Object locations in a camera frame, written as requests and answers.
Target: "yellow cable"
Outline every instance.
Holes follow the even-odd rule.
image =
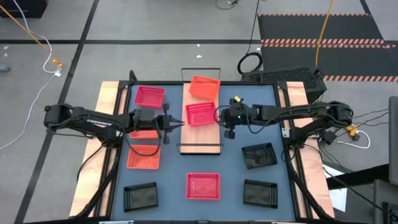
[[[22,24],[20,24],[19,22],[18,22],[18,20],[16,19],[16,18],[14,18],[14,16],[12,16],[8,11],[7,11],[7,9],[5,9],[2,5],[0,5],[0,9],[1,10],[3,10],[6,14],[7,14],[7,16],[9,16],[17,25],[19,25],[24,31],[26,31],[40,46],[42,46],[44,49],[49,49],[46,45],[44,45],[44,44],[42,44],[42,43],[40,43],[40,41],[39,40],[37,40],[36,39],[36,37],[34,36],[34,34],[31,32],[31,31],[29,31],[29,30],[27,30]],[[60,63],[60,61],[59,61],[59,59],[57,59],[57,57],[55,56],[55,54],[51,51],[51,53],[52,53],[52,55],[54,56],[54,60],[52,60],[52,62],[56,65],[56,66],[58,66],[58,67],[62,67],[62,64]]]
[[[325,21],[323,22],[323,27],[322,27],[322,30],[321,30],[321,34],[319,35],[319,39],[318,39],[318,43],[317,43],[317,54],[315,56],[315,66],[318,66],[318,54],[319,54],[319,48],[321,46],[323,31],[325,31],[326,23],[328,22],[330,11],[331,11],[334,3],[335,3],[335,0],[331,0],[328,14],[326,15]]]
[[[24,31],[26,31],[38,44],[40,44],[40,45],[41,45],[42,47],[44,47],[45,49],[48,49],[46,45],[43,45],[42,43],[40,43],[40,42],[36,39],[36,37],[35,37],[29,30],[27,30],[22,24],[20,24],[20,23],[18,22],[18,20],[16,20],[16,19],[14,18],[14,16],[12,16],[5,8],[3,8],[2,5],[0,5],[0,9],[3,10],[3,11],[7,14],[7,16],[9,16],[9,17],[10,17],[16,24],[18,24]]]

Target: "plastic bin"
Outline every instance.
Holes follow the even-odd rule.
[[[161,108],[163,104],[164,88],[139,86],[135,104],[150,108]]]
[[[124,188],[124,212],[157,206],[156,182]]]
[[[277,208],[278,185],[258,180],[244,180],[243,203]]]
[[[271,143],[242,147],[242,152],[248,169],[277,164]]]
[[[219,200],[220,175],[216,173],[188,173],[187,199]]]
[[[141,154],[152,154],[156,151],[157,146],[131,145],[131,147]],[[158,169],[160,161],[160,150],[153,156],[140,156],[133,150],[129,150],[127,159],[127,168],[129,169]]]
[[[220,80],[194,75],[189,92],[192,96],[207,100],[214,100],[218,95]]]
[[[187,121],[190,126],[203,126],[215,123],[214,112],[216,107],[213,102],[197,103],[185,106]]]
[[[130,132],[130,138],[132,139],[157,139],[157,131],[132,131]]]

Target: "orange cable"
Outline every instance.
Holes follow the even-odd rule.
[[[322,27],[322,30],[321,30],[321,34],[320,34],[319,39],[318,39],[318,43],[317,43],[317,54],[316,54],[316,56],[315,56],[315,66],[316,66],[316,67],[318,66],[318,55],[319,55],[319,48],[320,48],[320,46],[321,46],[323,31],[325,31],[326,23],[328,22],[329,15],[330,15],[331,9],[333,8],[333,4],[334,4],[334,3],[335,3],[335,0],[331,0],[330,6],[329,6],[329,11],[328,11],[328,14],[326,15],[325,21],[323,22],[323,27]]]

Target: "yellow connector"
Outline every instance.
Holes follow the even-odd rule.
[[[359,140],[359,135],[357,134],[358,132],[358,127],[355,124],[352,124],[348,127],[346,127],[346,131],[348,132],[348,134],[351,136],[351,138],[355,141]]]
[[[59,61],[59,59],[53,59],[53,60],[52,60],[52,63],[53,63],[54,65],[56,65],[57,67],[60,67],[60,68],[63,67],[63,64],[61,64],[61,62]]]

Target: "white paper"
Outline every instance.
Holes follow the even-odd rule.
[[[341,175],[342,172],[335,170],[331,167],[323,165],[323,167],[333,176]],[[329,190],[330,198],[331,198],[331,205],[333,208],[338,209],[342,212],[346,211],[346,199],[347,199],[347,188],[344,189],[336,189],[336,190]]]

